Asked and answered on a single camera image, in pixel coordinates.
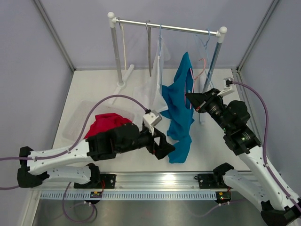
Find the white t shirt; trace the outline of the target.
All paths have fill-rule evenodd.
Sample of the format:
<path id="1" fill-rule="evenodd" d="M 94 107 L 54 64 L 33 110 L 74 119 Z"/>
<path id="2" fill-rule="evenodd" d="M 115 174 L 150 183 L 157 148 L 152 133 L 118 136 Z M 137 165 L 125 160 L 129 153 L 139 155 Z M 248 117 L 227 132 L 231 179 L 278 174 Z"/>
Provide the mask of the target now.
<path id="1" fill-rule="evenodd" d="M 164 62 L 168 60 L 170 60 L 170 53 L 164 42 Z M 143 85 L 135 87 L 133 91 L 134 99 L 138 100 L 146 108 L 155 110 L 158 113 L 168 109 L 167 103 L 162 96 L 164 62 L 158 59 L 157 50 L 151 77 L 149 76 Z"/>

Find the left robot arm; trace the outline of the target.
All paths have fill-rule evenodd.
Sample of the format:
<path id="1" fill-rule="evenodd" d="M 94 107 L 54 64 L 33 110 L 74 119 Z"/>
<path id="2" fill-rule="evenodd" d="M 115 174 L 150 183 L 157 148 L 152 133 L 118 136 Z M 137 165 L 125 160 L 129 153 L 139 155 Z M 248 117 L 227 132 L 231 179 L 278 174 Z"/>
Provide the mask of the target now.
<path id="1" fill-rule="evenodd" d="M 96 161 L 114 159 L 117 154 L 141 148 L 158 160 L 175 150 L 158 129 L 150 132 L 143 126 L 139 130 L 135 124 L 127 123 L 90 136 L 75 146 L 44 151 L 20 148 L 17 182 L 20 188 L 38 187 L 44 182 L 73 182 L 76 188 L 95 188 L 101 182 Z"/>

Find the red t shirt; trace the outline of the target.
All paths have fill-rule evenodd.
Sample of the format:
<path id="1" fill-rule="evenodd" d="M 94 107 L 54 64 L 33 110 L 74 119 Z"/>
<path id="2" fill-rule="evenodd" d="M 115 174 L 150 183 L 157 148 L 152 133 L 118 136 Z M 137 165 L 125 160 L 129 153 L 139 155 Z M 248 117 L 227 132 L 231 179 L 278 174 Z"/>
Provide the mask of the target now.
<path id="1" fill-rule="evenodd" d="M 120 127 L 127 123 L 132 123 L 132 121 L 116 113 L 98 114 L 95 116 L 95 121 L 90 126 L 90 129 L 84 139 L 94 136 L 100 132 L 106 132 L 110 129 Z"/>

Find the light blue red-shirt hanger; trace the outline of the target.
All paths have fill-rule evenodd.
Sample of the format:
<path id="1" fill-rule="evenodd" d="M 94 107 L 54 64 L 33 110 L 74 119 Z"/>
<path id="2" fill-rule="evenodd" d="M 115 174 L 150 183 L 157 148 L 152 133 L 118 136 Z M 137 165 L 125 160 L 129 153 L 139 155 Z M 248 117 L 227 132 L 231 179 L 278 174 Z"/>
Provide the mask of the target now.
<path id="1" fill-rule="evenodd" d="M 210 42 L 210 35 L 209 34 L 207 35 L 208 37 L 206 40 L 201 38 L 200 34 L 194 34 L 193 36 L 200 58 L 206 60 L 204 73 L 206 74 L 206 79 L 208 79 L 209 87 L 214 88 L 214 84 L 211 78 L 211 69 L 210 69 L 211 60 L 209 59 L 209 53 L 208 53 L 208 43 Z"/>

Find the blue t shirt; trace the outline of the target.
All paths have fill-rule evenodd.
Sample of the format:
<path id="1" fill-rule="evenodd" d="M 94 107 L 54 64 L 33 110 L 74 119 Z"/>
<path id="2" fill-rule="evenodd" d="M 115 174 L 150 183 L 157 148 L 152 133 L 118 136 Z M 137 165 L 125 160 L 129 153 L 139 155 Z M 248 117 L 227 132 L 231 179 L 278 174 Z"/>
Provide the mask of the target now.
<path id="1" fill-rule="evenodd" d="M 193 120 L 193 109 L 186 94 L 192 91 L 192 65 L 189 54 L 182 56 L 179 67 L 174 76 L 173 83 L 162 86 L 162 96 L 167 103 L 168 109 L 161 114 L 170 119 L 170 126 L 166 134 L 172 140 L 175 150 L 168 154 L 169 163 L 184 163 L 188 157 L 191 145 L 190 127 Z"/>

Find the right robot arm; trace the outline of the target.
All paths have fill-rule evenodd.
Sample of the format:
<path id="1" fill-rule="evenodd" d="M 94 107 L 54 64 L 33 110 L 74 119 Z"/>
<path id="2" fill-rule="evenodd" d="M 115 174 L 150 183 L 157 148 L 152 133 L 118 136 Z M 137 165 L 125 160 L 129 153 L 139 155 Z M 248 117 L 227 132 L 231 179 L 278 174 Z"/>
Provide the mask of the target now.
<path id="1" fill-rule="evenodd" d="M 208 113 L 221 127 L 226 146 L 245 163 L 259 183 L 257 186 L 224 163 L 213 170 L 214 184 L 238 191 L 259 210 L 269 226 L 287 226 L 300 218 L 301 199 L 281 178 L 259 139 L 247 126 L 250 114 L 245 103 L 234 100 L 224 104 L 218 89 L 187 93 L 186 97 L 198 113 Z"/>

